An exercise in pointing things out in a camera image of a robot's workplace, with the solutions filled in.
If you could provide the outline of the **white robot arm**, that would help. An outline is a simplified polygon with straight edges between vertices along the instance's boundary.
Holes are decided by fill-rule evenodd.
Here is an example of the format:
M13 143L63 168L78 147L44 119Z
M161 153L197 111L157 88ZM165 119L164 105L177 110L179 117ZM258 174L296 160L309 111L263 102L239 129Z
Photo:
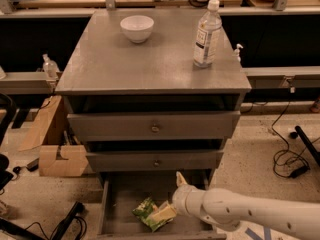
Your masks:
M149 216L152 222L177 215L195 217L225 231L242 221L259 224L300 240L319 240L320 204L250 197L223 188L198 189L176 173L172 203L165 202Z

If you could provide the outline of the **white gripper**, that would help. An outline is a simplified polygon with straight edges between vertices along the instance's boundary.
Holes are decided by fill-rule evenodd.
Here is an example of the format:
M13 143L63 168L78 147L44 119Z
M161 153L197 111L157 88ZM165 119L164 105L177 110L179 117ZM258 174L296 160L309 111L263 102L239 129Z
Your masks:
M158 223L173 219L177 213L184 216L200 217L203 196L205 190L196 188L193 185L188 185L186 179L181 172L176 172L177 190L172 197L172 204L163 202L160 206L153 206L153 211L148 215L148 219Z

